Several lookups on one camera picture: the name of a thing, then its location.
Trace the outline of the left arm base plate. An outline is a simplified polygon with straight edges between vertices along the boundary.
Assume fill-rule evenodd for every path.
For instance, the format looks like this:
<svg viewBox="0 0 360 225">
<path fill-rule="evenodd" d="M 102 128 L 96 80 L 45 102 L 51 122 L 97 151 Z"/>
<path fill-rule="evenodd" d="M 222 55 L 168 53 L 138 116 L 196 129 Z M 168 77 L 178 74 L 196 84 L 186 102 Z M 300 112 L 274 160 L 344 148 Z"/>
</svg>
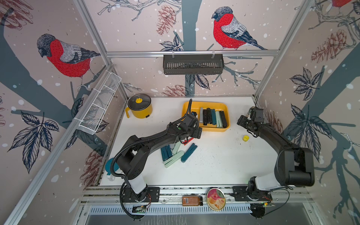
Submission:
<svg viewBox="0 0 360 225">
<path fill-rule="evenodd" d="M 132 188 L 126 186 L 122 189 L 120 197 L 123 203 L 157 203 L 160 196 L 160 187 L 146 187 L 136 194 Z"/>
</svg>

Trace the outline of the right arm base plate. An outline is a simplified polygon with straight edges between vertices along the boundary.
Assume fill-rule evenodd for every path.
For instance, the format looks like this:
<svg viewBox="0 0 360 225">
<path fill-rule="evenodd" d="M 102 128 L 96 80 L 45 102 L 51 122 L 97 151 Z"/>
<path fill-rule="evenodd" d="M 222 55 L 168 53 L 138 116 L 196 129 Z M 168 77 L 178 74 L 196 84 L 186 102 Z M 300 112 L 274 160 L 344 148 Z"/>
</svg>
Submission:
<svg viewBox="0 0 360 225">
<path fill-rule="evenodd" d="M 248 186 L 233 186 L 230 196 L 235 198 L 237 202 L 249 202 L 249 201 L 272 201 L 272 195 L 268 191 L 261 191 L 258 189 L 248 190 Z"/>
</svg>

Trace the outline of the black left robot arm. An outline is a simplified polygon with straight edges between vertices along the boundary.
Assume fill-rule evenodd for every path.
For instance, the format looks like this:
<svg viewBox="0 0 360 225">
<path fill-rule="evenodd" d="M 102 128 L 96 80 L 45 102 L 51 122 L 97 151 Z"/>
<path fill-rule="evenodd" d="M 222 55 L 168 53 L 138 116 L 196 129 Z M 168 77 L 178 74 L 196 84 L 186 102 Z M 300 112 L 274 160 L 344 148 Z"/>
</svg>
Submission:
<svg viewBox="0 0 360 225">
<path fill-rule="evenodd" d="M 136 200 L 140 202 L 148 194 L 148 186 L 142 177 L 142 172 L 149 155 L 187 138 L 199 139 L 201 134 L 202 128 L 198 118 L 192 114 L 186 114 L 179 120 L 169 123 L 164 131 L 152 136 L 138 138 L 133 135 L 114 156 L 110 173 L 114 177 L 121 177 L 131 188 Z"/>
</svg>

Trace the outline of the grey pruning pliers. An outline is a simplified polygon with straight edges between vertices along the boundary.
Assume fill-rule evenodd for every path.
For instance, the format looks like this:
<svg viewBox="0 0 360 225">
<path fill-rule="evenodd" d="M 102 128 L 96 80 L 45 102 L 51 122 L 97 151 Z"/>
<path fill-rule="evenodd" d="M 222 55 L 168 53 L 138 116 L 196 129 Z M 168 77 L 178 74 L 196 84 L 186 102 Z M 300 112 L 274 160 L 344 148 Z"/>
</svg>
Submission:
<svg viewBox="0 0 360 225">
<path fill-rule="evenodd" d="M 199 111 L 199 122 L 203 123 L 203 108 L 202 107 L 200 108 L 200 111 Z"/>
</svg>

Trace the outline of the red pruning pliers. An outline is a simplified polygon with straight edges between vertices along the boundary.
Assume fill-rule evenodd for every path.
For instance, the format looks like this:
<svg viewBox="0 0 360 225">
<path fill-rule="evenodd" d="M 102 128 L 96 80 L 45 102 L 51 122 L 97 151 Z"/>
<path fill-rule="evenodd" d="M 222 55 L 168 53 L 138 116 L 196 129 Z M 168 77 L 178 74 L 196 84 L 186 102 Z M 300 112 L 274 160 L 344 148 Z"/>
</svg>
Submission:
<svg viewBox="0 0 360 225">
<path fill-rule="evenodd" d="M 182 143 L 183 145 L 187 145 L 187 144 L 190 143 L 192 140 L 193 140 L 193 138 L 190 138 L 190 139 L 187 138 L 186 140 L 181 141 L 181 143 Z"/>
</svg>

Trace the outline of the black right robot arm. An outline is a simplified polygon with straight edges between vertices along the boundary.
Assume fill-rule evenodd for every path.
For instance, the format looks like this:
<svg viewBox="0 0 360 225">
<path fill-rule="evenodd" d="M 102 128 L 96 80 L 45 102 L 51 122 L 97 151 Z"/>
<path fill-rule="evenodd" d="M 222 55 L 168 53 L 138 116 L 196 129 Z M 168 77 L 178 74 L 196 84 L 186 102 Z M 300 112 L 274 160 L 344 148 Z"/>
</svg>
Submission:
<svg viewBox="0 0 360 225">
<path fill-rule="evenodd" d="M 269 123 L 258 122 L 242 115 L 237 124 L 254 137 L 266 141 L 277 153 L 272 172 L 252 177 L 247 185 L 247 195 L 252 199 L 287 186 L 311 187 L 315 183 L 314 156 L 310 149 L 290 142 Z"/>
</svg>

